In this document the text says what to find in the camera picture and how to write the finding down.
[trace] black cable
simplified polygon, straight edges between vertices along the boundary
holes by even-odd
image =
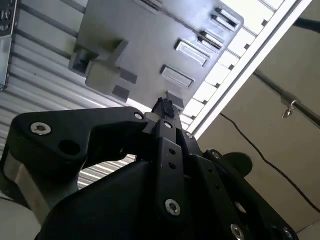
[[[294,188],[295,190],[297,190],[297,192],[304,198],[304,200],[314,209],[316,210],[319,214],[320,214],[320,209],[313,204],[313,202],[301,191],[301,189],[287,176],[285,175],[279,168],[277,168],[275,165],[273,165],[271,162],[269,162],[268,160],[266,160],[266,158],[264,157],[264,155],[261,153],[261,151],[256,147],[256,145],[254,145],[247,137],[246,135],[239,129],[239,127],[237,126],[237,124],[232,121],[230,118],[228,118],[226,115],[220,113],[220,115],[222,117],[224,117],[226,120],[228,120],[230,123],[233,124],[233,126],[235,127],[235,129],[240,133],[240,135],[257,151],[257,153],[260,155],[260,157],[262,158],[262,160],[268,164],[270,167],[272,167],[274,170],[276,170],[282,177],[284,177]]]

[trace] corrugated metal ceiling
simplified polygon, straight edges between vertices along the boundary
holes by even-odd
[[[85,0],[22,1],[8,87],[0,94],[0,156],[11,121],[19,114],[121,106],[88,88],[83,77],[68,70],[86,4]],[[129,156],[85,169],[79,187],[133,161]]]

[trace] rectangular slot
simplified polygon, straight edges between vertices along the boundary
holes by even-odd
[[[183,75],[182,73],[172,69],[169,66],[163,66],[161,75],[170,82],[184,88],[189,88],[194,82],[190,77]]]
[[[202,33],[202,35],[206,39],[210,40],[210,42],[204,40],[203,38],[199,38],[198,42],[201,43],[207,49],[210,49],[215,52],[219,52],[224,47],[224,44],[221,41],[219,41],[218,39],[216,39],[212,34],[205,31]]]
[[[186,55],[187,57],[191,58],[198,64],[200,64],[202,67],[206,64],[207,61],[210,60],[210,57],[195,48],[194,46],[179,40],[179,42],[176,45],[175,50],[179,53],[182,53]]]
[[[229,12],[227,12],[225,9],[218,8],[216,10],[217,13],[220,14],[220,16],[213,15],[212,20],[217,21],[221,25],[223,25],[225,28],[235,31],[239,26],[239,21],[232,16]]]

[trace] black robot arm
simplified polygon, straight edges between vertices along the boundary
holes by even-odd
[[[81,169],[127,154],[136,161],[78,190]],[[220,158],[201,152],[162,98],[145,115],[132,107],[26,113],[12,122],[0,189],[34,212],[38,240],[297,240]]]

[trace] wall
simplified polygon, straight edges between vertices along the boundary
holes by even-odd
[[[320,2],[313,1],[303,16],[320,21],[319,12]],[[320,114],[319,55],[320,35],[292,27],[259,68]],[[320,131],[298,112],[282,119],[285,109],[280,98],[252,76],[223,113],[238,124],[267,160],[283,170],[320,207]],[[253,171],[247,181],[296,231],[320,220],[320,215],[221,116],[199,144],[202,150],[248,154]]]

